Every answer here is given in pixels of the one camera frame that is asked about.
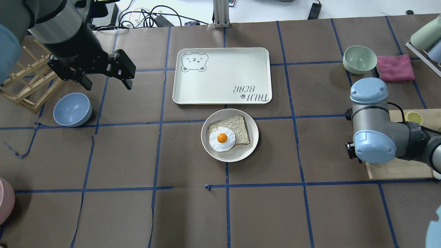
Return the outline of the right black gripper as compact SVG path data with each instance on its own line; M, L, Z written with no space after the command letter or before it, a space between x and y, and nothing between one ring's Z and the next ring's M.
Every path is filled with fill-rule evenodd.
M362 160L356 155L355 144L353 142L346 142L345 147L347 149L349 159L357 159L359 163L362 163Z

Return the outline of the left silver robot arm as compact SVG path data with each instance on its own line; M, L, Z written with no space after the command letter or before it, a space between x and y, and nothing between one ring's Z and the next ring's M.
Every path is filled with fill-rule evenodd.
M136 66L123 49L108 54L76 6L69 0L1 1L1 82L18 62L27 33L49 50L47 62L64 81L80 83L87 91L87 73L120 80L132 89Z

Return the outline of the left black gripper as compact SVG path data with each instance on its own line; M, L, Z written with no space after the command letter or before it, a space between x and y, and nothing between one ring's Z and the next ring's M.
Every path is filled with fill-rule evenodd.
M72 80L82 85L86 91L91 91L92 81L87 74L101 74L120 80L127 90L132 90L136 66L123 49L117 49L113 54L104 52L102 55L89 58L76 58L74 61L63 62L50 55L48 66L63 81Z

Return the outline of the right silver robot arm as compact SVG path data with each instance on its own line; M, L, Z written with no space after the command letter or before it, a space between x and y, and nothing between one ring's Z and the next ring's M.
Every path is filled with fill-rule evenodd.
M387 86L379 78L362 78L352 85L352 107L345 113L354 129L352 141L345 144L349 158L371 164L394 158L417 161L440 173L440 132L416 122L392 122L387 98Z

